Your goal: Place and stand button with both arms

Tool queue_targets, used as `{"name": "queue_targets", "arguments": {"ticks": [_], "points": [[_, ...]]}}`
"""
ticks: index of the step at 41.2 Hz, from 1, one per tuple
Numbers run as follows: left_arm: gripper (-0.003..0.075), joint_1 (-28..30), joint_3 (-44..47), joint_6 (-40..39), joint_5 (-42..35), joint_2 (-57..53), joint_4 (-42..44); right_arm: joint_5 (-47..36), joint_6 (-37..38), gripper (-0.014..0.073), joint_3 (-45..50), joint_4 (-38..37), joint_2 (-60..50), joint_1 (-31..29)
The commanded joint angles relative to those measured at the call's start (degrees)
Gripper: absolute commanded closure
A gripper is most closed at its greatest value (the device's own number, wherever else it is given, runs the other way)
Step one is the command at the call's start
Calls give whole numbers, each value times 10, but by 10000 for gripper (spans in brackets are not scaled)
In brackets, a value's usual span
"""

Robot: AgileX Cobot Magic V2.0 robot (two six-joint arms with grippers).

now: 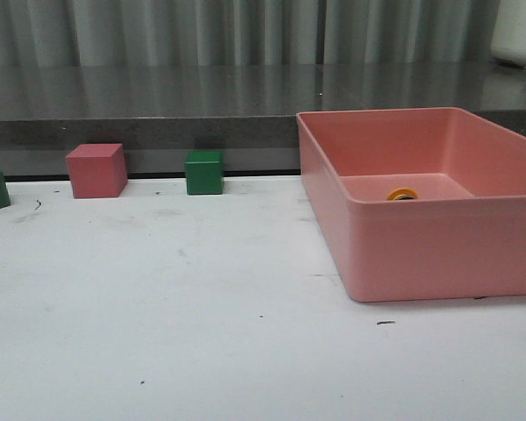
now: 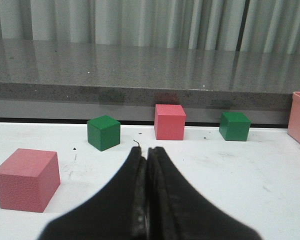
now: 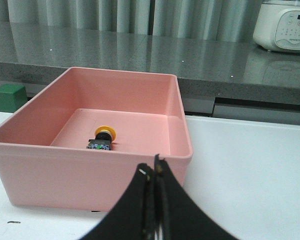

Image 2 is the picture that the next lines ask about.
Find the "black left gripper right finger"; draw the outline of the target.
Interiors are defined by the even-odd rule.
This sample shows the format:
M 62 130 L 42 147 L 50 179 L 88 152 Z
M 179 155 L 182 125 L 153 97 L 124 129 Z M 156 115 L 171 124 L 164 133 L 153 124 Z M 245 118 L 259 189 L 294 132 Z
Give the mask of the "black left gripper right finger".
M 261 239 L 254 229 L 218 209 L 193 188 L 164 148 L 150 148 L 146 162 L 151 240 Z

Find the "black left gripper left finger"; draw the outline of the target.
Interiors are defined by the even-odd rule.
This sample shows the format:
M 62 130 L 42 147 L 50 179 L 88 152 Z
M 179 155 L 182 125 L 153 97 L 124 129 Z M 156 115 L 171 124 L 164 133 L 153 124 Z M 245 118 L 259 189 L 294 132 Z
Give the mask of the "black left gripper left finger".
M 145 240 L 146 160 L 134 146 L 113 178 L 93 197 L 52 220 L 42 240 Z

